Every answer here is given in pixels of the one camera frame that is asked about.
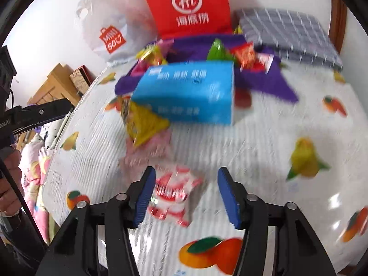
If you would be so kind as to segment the left hand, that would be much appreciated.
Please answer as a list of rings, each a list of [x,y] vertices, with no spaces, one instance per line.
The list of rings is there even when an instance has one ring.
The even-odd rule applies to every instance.
[[[6,157],[3,160],[3,163],[8,168],[10,175],[12,176],[13,181],[17,185],[19,191],[22,195],[24,195],[23,187],[21,184],[22,171],[19,168],[21,153],[19,150],[15,149],[13,146],[4,149],[6,152]],[[7,179],[1,179],[1,198],[0,198],[0,206],[1,213],[4,213],[5,216],[12,217],[16,215],[21,206],[20,200],[17,197],[16,193],[11,187],[11,184]]]

